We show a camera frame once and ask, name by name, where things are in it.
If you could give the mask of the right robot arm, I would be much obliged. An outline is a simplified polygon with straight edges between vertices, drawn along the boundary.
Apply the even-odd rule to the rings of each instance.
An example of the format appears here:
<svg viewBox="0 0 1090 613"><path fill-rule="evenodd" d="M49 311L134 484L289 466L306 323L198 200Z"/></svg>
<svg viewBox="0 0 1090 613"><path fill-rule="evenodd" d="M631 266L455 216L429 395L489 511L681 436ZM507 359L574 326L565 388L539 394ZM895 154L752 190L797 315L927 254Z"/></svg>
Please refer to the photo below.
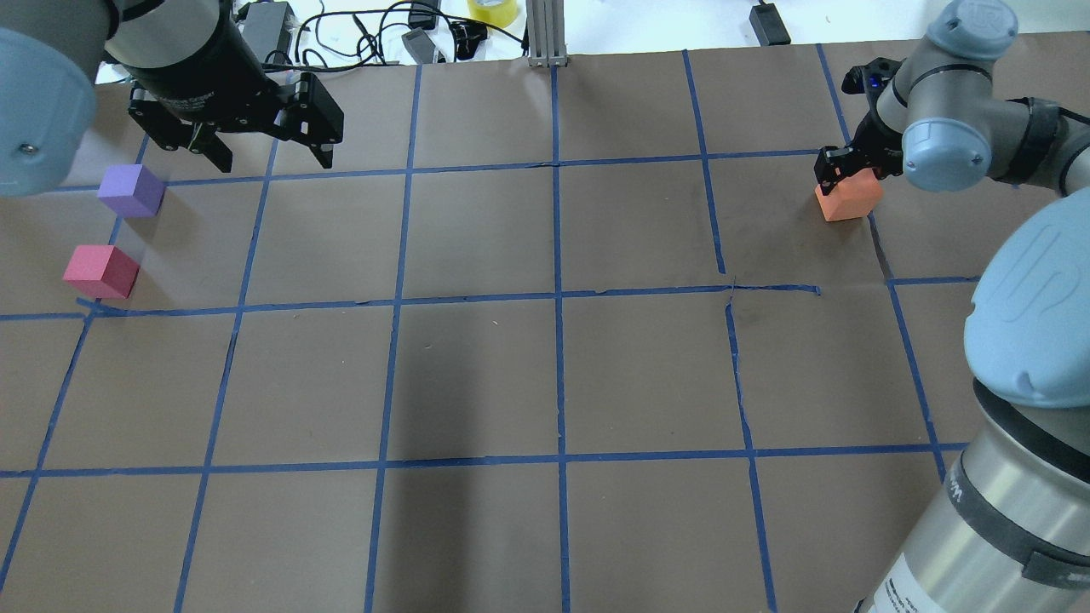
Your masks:
<svg viewBox="0 0 1090 613"><path fill-rule="evenodd" d="M815 160L825 204L889 175L929 192L990 178L1058 194L977 283L964 352L984 426L857 612L1066 612L1087 594L1087 118L994 97L1017 35L1007 4L950 1L907 58L845 75L868 113Z"/></svg>

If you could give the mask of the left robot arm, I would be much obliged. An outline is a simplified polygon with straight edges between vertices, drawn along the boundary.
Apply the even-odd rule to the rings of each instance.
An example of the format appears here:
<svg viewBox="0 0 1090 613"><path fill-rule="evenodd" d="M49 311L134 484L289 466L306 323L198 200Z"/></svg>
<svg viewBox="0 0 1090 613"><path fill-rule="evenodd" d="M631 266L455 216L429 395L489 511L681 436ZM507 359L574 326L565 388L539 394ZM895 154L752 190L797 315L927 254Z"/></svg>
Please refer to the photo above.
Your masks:
<svg viewBox="0 0 1090 613"><path fill-rule="evenodd" d="M229 1L4 1L1 43L5 197L65 181L96 115L105 55L133 79L128 115L152 142L221 172L233 164L223 135L295 142L324 169L344 136L344 112L317 74L269 77Z"/></svg>

